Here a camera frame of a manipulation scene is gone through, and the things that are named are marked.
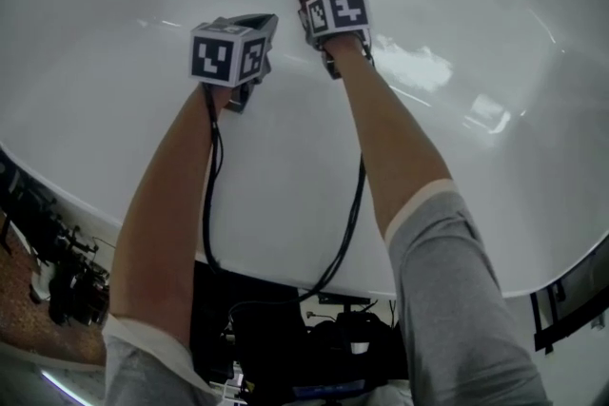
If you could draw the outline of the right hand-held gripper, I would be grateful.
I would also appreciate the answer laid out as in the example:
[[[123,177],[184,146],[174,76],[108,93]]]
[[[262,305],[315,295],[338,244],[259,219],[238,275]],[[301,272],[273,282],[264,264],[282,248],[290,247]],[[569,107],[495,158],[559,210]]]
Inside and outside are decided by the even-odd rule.
[[[322,54],[324,67],[334,80],[341,79],[334,58],[324,44],[337,36],[356,36],[365,59],[373,64],[367,0],[298,0],[305,40]]]

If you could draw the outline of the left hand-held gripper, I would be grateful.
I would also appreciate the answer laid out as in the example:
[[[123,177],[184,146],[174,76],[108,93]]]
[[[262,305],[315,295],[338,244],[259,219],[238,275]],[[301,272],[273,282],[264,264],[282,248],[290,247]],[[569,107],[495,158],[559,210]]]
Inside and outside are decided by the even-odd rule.
[[[279,18],[257,13],[219,17],[191,31],[189,76],[207,86],[227,87],[227,108],[242,113],[271,71],[269,53]]]

